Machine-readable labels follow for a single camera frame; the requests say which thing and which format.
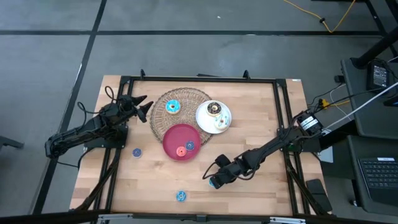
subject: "gray floor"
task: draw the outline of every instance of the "gray floor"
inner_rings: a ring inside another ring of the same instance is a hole
[[[333,27],[349,3],[293,1],[327,18]],[[384,1],[372,1],[387,30],[396,26]],[[91,30],[100,0],[0,0],[0,29]],[[145,1],[108,0],[100,30],[324,30],[317,19],[282,0],[272,1]],[[339,30],[377,30],[363,3]],[[24,141],[23,150],[0,152],[0,216],[29,213],[45,165],[43,145],[60,124],[78,72],[88,36],[0,35],[0,135]],[[374,37],[283,37],[236,35],[97,36],[78,95],[92,110],[103,75],[194,76],[207,73],[240,77],[300,78],[307,101],[336,86],[340,60],[361,55],[378,41]],[[382,58],[391,58],[385,51]],[[346,95],[344,88],[333,93]],[[348,105],[341,106],[346,112]],[[320,113],[324,124],[340,111]],[[81,124],[75,110],[70,127]],[[76,164],[81,147],[62,162]],[[77,171],[57,166],[44,212],[67,211]],[[398,223],[396,217],[370,214],[352,207],[346,180],[325,177],[333,212],[339,217]],[[157,220],[134,220],[154,223]]]

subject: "red plate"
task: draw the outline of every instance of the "red plate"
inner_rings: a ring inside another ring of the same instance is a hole
[[[193,150],[187,150],[185,156],[177,155],[177,148],[185,147],[185,143],[193,141]],[[200,150],[200,136],[198,131],[189,124],[176,124],[166,131],[163,137],[163,149],[166,154],[176,161],[186,161],[194,158]]]

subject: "wooden table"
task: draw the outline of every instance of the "wooden table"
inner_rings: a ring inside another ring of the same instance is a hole
[[[120,78],[116,75],[104,76],[96,111],[109,103],[104,87],[109,85],[117,93]],[[300,80],[286,82],[292,114],[296,115],[307,108],[302,83]],[[135,81],[132,95],[148,95],[142,102],[144,104],[156,101],[165,92],[179,87],[197,88],[214,100],[228,105],[233,115],[230,128],[214,135],[192,161],[175,162],[167,157],[152,133],[150,115],[147,123],[137,121],[137,118],[130,119],[128,140],[121,153],[111,210],[129,213],[291,215],[285,165],[280,151],[267,157],[250,181],[237,180],[216,190],[209,186],[208,179],[201,179],[206,168],[220,154],[233,159],[243,151],[262,146],[275,137],[278,122],[272,85]],[[279,91],[279,95],[284,122],[287,124],[282,91]],[[143,150],[140,159],[132,156],[132,150],[137,147]],[[79,206],[97,184],[103,156],[104,149],[95,149],[83,158],[70,208]],[[320,179],[323,182],[319,161],[309,153],[302,153],[300,157],[305,180]],[[210,173],[216,170],[216,166],[213,166]],[[302,212],[300,191],[297,186],[295,189],[299,211]],[[176,201],[179,190],[187,193],[184,203]],[[107,192],[106,186],[101,208],[104,208]]]

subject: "small blue object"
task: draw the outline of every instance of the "small blue object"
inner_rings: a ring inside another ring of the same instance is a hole
[[[187,150],[193,150],[194,147],[195,147],[195,144],[193,143],[193,141],[188,141],[187,143],[185,143],[185,148]]]
[[[214,184],[212,183],[212,181],[209,179],[209,184],[210,186],[214,187]]]
[[[142,150],[141,149],[135,149],[132,151],[132,156],[134,156],[134,158],[138,159],[142,156]]]
[[[177,113],[180,111],[181,104],[178,102],[178,100],[169,100],[166,103],[166,110],[171,112],[171,113]]]
[[[186,194],[183,190],[180,190],[180,191],[177,193],[177,201],[179,201],[179,202],[184,202],[185,199],[187,199],[187,194]]]

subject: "woven basket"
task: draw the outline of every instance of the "woven basket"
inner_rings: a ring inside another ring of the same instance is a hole
[[[169,114],[166,111],[166,103],[169,100],[178,100],[181,110],[177,114]],[[164,134],[176,124],[189,124],[199,132],[201,145],[210,140],[212,134],[202,130],[196,121],[196,113],[199,105],[211,100],[206,93],[195,88],[176,88],[163,94],[152,107],[150,114],[150,128],[159,142],[163,141]]]

